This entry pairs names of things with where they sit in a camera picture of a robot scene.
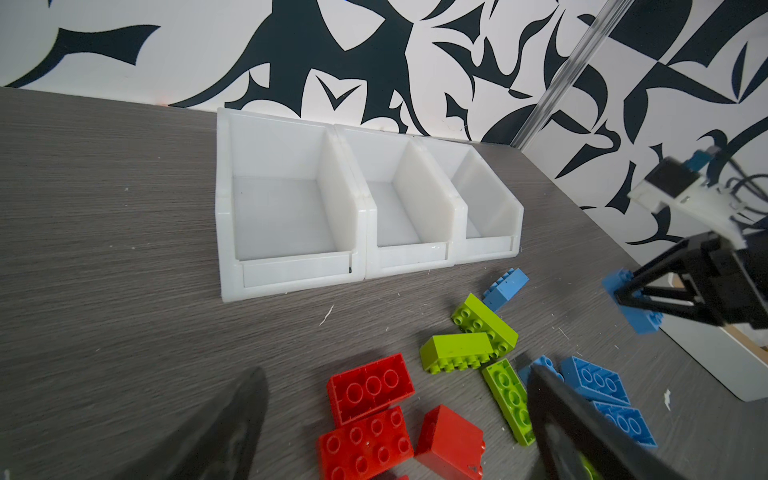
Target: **black abstract pattern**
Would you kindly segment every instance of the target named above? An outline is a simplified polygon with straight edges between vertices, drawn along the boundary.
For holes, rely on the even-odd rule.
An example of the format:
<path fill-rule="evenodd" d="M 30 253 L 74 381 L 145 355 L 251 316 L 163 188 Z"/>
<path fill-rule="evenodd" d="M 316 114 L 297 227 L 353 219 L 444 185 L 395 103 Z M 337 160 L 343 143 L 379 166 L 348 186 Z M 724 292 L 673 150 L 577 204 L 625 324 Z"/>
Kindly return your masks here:
<path fill-rule="evenodd" d="M 6 85 L 6 87 L 23 87 L 32 83 L 54 69 L 56 65 L 70 53 L 95 53 L 136 65 L 136 58 L 144 43 L 157 25 L 133 25 L 109 31 L 69 31 L 58 29 L 56 42 L 48 55 L 29 73 Z"/>
<path fill-rule="evenodd" d="M 581 207 L 590 212 L 609 233 L 613 231 L 620 236 L 622 230 L 631 230 L 631 223 L 636 223 L 628 216 L 631 203 L 627 194 L 653 166 L 649 164 L 648 149 L 653 152 L 653 158 L 660 161 L 671 147 L 676 147 L 677 155 L 681 154 L 681 150 L 690 155 L 697 148 L 715 144 L 734 157 L 739 157 L 741 152 L 744 155 L 741 161 L 746 161 L 751 164 L 752 170 L 756 170 L 749 172 L 751 174 L 768 170 L 764 157 L 753 160 L 749 154 L 744 153 L 744 148 L 750 142 L 760 141 L 761 145 L 768 145 L 768 134 L 765 134 L 768 132 L 768 117 L 765 116 L 768 52 L 758 48 L 750 50 L 753 38 L 758 34 L 740 34 L 747 31 L 746 28 L 754 28 L 754 31 L 768 29 L 768 3 L 724 0 L 707 18 L 696 20 L 692 15 L 699 15 L 700 8 L 697 7 L 701 5 L 697 0 L 637 0 L 611 33 L 612 40 L 608 40 L 623 45 L 612 47 L 613 51 L 626 53 L 622 53 L 621 58 L 611 57 L 612 61 L 600 61 L 601 53 L 598 51 L 596 60 L 591 61 L 573 85 L 572 90 L 582 91 L 594 101 L 597 112 L 594 124 L 591 121 L 585 122 L 583 111 L 562 107 L 553 113 L 534 139 L 535 145 L 531 147 L 529 155 L 541 166 L 546 161 L 544 153 L 556 148 L 546 145 L 557 145 L 562 141 L 573 144 L 574 136 L 584 138 L 582 146 L 569 155 L 570 159 L 563 160 L 561 165 L 564 166 L 558 170 L 550 169 L 550 172 L 554 179 L 561 180 L 558 185 L 574 198 L 585 197 L 586 192 L 601 190 L 608 184 L 613 186 L 611 188 L 617 188 L 605 191 L 603 198 L 610 198 L 606 203 L 596 204 L 589 200 L 588 205 Z M 700 26 L 696 31 L 683 33 L 686 24 L 695 25 L 697 22 Z M 681 35 L 686 35 L 687 39 L 683 41 Z M 752 66 L 748 67 L 747 59 L 750 55 Z M 650 66 L 640 68 L 638 65 Z M 626 86 L 627 75 L 618 72 L 621 69 L 631 71 L 633 68 L 637 68 L 639 75 L 633 84 Z M 759 89 L 762 91 L 760 99 L 752 101 Z M 676 103 L 659 103 L 653 95 L 663 95 L 666 102 Z M 615 105 L 610 112 L 607 108 L 609 104 Z M 671 124 L 670 129 L 679 129 L 681 132 L 696 132 L 696 128 L 700 130 L 693 135 L 681 133 L 683 138 L 667 136 L 667 140 L 662 143 L 645 143 L 647 140 L 643 132 L 655 131 L 656 123 L 664 123 L 667 121 L 665 115 L 670 114 L 678 122 Z M 581 115 L 581 121 L 575 120 L 578 115 Z M 743 118 L 756 120 L 744 124 Z M 553 130 L 552 124 L 558 125 L 558 129 Z M 713 129 L 712 124 L 721 127 Z M 743 126 L 734 131 L 733 124 Z M 752 152 L 756 150 L 754 147 L 754 144 L 750 145 Z M 608 165 L 607 155 L 613 155 L 610 157 L 611 162 L 618 161 L 627 165 L 626 176 L 620 185 L 615 181 L 617 169 L 612 170 L 614 178 L 600 180 L 599 171 L 591 167 L 593 161 Z M 640 163 L 644 166 L 643 173 L 638 177 Z M 579 183 L 568 180 L 569 175 L 575 175 L 575 172 L 585 168 L 591 169 L 591 175 L 596 175 L 593 177 L 594 183 L 585 183 L 584 174 L 579 175 Z M 733 170 L 729 170 L 730 173 L 725 177 L 727 168 L 730 169 L 725 161 L 713 161 L 702 174 L 709 177 L 710 184 L 726 183 L 733 173 Z M 616 223 L 615 214 L 611 216 L 601 213 L 605 208 L 620 212 L 626 218 L 625 224 L 622 226 L 621 222 Z M 639 240 L 626 241 L 627 245 L 640 246 L 662 240 L 655 250 L 660 253 L 669 246 L 669 242 L 682 238 L 670 233 L 678 220 L 668 207 L 652 216 L 656 224 L 655 231 L 647 232 Z M 766 219 L 752 216 L 740 221 L 745 227 L 760 227 Z"/>
<path fill-rule="evenodd" d="M 528 119 L 535 102 L 549 86 L 597 13 L 594 2 L 582 0 L 574 0 L 567 5 L 556 0 L 439 0 L 434 2 L 430 12 L 418 18 L 412 15 L 406 15 L 408 18 L 405 18 L 402 9 L 393 6 L 395 2 L 348 0 L 347 5 L 339 6 L 339 3 L 345 2 L 347 0 L 273 1 L 271 13 L 253 29 L 250 40 L 233 48 L 241 52 L 239 58 L 223 74 L 218 75 L 217 80 L 206 83 L 202 88 L 195 88 L 187 98 L 172 98 L 168 103 L 180 108 L 202 104 L 206 104 L 205 108 L 213 108 L 215 104 L 223 104 L 228 108 L 242 109 L 250 102 L 269 101 L 285 107 L 285 114 L 293 112 L 301 117 L 303 102 L 308 95 L 307 85 L 312 79 L 315 85 L 319 82 L 322 88 L 316 91 L 324 92 L 327 96 L 330 112 L 342 108 L 345 101 L 349 106 L 349 103 L 364 98 L 362 115 L 359 120 L 355 120 L 359 124 L 372 119 L 391 119 L 401 133 L 408 131 L 428 135 L 434 134 L 435 124 L 440 125 L 441 120 L 452 120 L 453 124 L 460 120 L 463 129 L 452 129 L 455 133 L 451 135 L 508 144 Z M 52 0 L 47 0 L 48 11 L 68 7 L 64 2 L 56 2 L 53 7 L 51 3 Z M 344 40 L 340 41 L 333 29 L 341 25 L 347 33 L 355 31 L 359 27 L 355 25 L 357 18 L 342 18 L 340 23 L 338 18 L 331 18 L 330 23 L 327 18 L 327 15 L 349 4 L 359 10 L 372 12 L 370 15 L 375 14 L 381 19 L 380 25 L 374 26 L 368 37 L 351 46 L 345 44 Z M 507 24 L 513 20 L 516 21 L 514 29 L 519 29 L 514 33 L 515 40 L 512 43 L 499 40 L 507 38 L 499 37 L 499 32 L 509 30 Z M 568 27 L 565 25 L 567 22 L 571 22 Z M 583 29 L 577 36 L 573 33 L 574 22 Z M 417 45 L 412 35 L 417 23 L 422 30 L 430 28 L 435 31 L 452 31 L 454 35 L 444 41 L 436 39 L 428 44 Z M 72 53 L 93 53 L 136 65 L 140 51 L 146 48 L 147 38 L 158 28 L 163 28 L 163 24 L 129 25 L 116 30 L 93 32 L 59 28 L 56 42 L 45 58 L 7 86 L 18 88 L 30 85 L 51 72 L 66 55 Z M 565 35 L 562 33 L 564 29 L 569 29 Z M 419 107 L 414 95 L 423 92 L 412 91 L 414 67 L 418 65 L 409 63 L 406 51 L 408 48 L 416 50 L 431 47 L 442 49 L 455 62 L 458 70 L 464 72 L 465 79 L 455 78 L 454 84 L 467 81 L 471 85 L 471 90 L 466 94 L 457 92 L 455 88 L 435 87 L 448 88 L 437 95 L 437 98 L 445 99 L 445 109 L 432 107 L 434 101 L 423 101 Z M 482 56 L 476 65 L 473 57 L 477 61 L 479 49 L 482 50 Z M 508 57 L 508 51 L 516 51 L 514 67 L 497 61 L 497 57 Z M 542 77 L 541 66 L 538 71 L 526 70 L 526 61 L 534 61 L 535 56 L 544 57 L 543 80 L 539 81 L 541 86 L 532 90 L 531 82 L 528 82 L 526 87 L 513 88 L 515 81 L 520 78 Z M 268 66 L 268 82 L 252 76 L 252 69 L 259 66 Z M 329 77 L 321 78 L 314 75 L 314 71 Z M 330 83 L 331 77 L 336 82 L 357 80 L 359 83 L 356 87 L 350 86 L 342 91 L 338 84 Z M 477 78 L 506 89 L 511 100 L 479 100 L 475 91 Z M 243 89 L 237 93 L 239 97 L 230 93 L 217 97 L 225 90 L 236 91 L 229 87 L 238 80 L 238 88 Z M 600 96 L 599 81 L 594 82 L 594 79 L 588 79 L 585 75 L 582 83 L 583 88 L 590 89 L 596 97 Z M 359 87 L 361 84 L 365 85 L 364 89 Z M 105 89 L 106 93 L 100 91 L 94 94 L 124 99 L 119 91 L 110 93 L 108 86 Z M 507 111 L 498 112 L 499 104 L 504 104 Z M 429 105 L 431 110 L 425 110 L 424 105 Z M 437 133 L 445 136 L 445 131 L 438 129 Z"/>

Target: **table surface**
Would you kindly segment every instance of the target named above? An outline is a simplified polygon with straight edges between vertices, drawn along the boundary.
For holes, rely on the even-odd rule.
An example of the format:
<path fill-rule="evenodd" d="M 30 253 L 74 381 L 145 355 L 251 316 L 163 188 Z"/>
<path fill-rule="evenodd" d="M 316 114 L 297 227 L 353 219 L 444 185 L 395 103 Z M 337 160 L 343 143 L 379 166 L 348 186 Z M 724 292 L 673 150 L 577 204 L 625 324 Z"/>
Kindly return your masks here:
<path fill-rule="evenodd" d="M 577 355 L 619 372 L 666 463 L 765 478 L 768 402 L 741 402 L 665 334 L 636 335 L 600 285 L 631 258 L 525 156 L 476 147 L 525 206 L 516 258 L 223 304 L 215 114 L 0 88 L 0 460 L 13 478 L 104 478 L 262 366 L 251 478 L 317 478 L 328 378 L 402 352 L 413 441 L 442 403 L 485 432 L 484 478 L 540 478 L 479 371 L 419 361 L 430 336 L 457 333 L 467 294 L 514 266 L 531 280 L 499 312 L 520 334 L 513 366 Z M 394 472 L 437 478 L 414 460 Z"/>

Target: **black and white patterned wall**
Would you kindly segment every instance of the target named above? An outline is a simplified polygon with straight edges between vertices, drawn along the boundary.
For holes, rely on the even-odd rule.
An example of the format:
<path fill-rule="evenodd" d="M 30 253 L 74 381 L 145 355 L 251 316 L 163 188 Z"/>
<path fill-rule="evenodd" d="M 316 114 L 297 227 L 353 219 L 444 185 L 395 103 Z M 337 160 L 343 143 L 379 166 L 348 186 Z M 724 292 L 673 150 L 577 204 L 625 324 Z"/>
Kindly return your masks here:
<path fill-rule="evenodd" d="M 715 144 L 748 174 L 768 173 L 767 58 L 765 0 L 636 0 L 524 152 L 645 263 L 707 230 L 628 200 L 662 157 L 683 161 Z M 724 164 L 701 173 L 723 184 L 738 177 Z M 768 210 L 744 189 L 739 195 Z M 768 227 L 754 212 L 738 221 Z"/>
<path fill-rule="evenodd" d="M 24 0 L 0 84 L 509 143 L 605 0 Z"/>

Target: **white box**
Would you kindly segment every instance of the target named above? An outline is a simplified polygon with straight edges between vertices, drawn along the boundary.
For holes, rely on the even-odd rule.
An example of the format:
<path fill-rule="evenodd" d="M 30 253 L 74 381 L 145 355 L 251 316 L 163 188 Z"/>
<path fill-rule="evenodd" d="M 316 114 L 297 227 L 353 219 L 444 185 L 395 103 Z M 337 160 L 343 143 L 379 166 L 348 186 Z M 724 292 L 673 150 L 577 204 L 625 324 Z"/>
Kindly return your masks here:
<path fill-rule="evenodd" d="M 520 251 L 523 206 L 472 146 L 417 138 L 466 202 L 468 219 L 456 263 L 514 257 Z"/>
<path fill-rule="evenodd" d="M 366 199 L 333 127 L 219 108 L 225 302 L 362 280 Z"/>
<path fill-rule="evenodd" d="M 452 266 L 467 205 L 412 137 L 336 125 L 368 205 L 366 278 Z"/>

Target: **green lego brick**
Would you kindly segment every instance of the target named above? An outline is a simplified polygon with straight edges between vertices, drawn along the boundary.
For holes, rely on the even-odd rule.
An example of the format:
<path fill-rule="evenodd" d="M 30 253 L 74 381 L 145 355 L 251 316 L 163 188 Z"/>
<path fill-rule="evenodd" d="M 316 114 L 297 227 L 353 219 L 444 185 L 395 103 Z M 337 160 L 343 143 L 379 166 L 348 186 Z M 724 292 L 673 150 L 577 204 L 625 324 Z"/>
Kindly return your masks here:
<path fill-rule="evenodd" d="M 528 394 L 509 360 L 502 359 L 485 367 L 482 375 L 518 443 L 528 446 L 535 442 L 531 419 L 528 417 Z"/>
<path fill-rule="evenodd" d="M 451 319 L 464 333 L 487 334 L 493 347 L 492 359 L 506 355 L 518 344 L 518 333 L 471 293 L 451 315 Z"/>
<path fill-rule="evenodd" d="M 435 335 L 419 350 L 425 372 L 433 375 L 441 370 L 479 369 L 481 363 L 491 359 L 491 342 L 484 333 Z"/>
<path fill-rule="evenodd" d="M 594 469 L 589 460 L 587 460 L 587 457 L 583 456 L 581 453 L 579 456 L 581 457 L 581 463 L 584 465 L 584 469 L 587 470 L 589 480 L 603 480 L 603 477 L 601 477 L 598 471 Z"/>

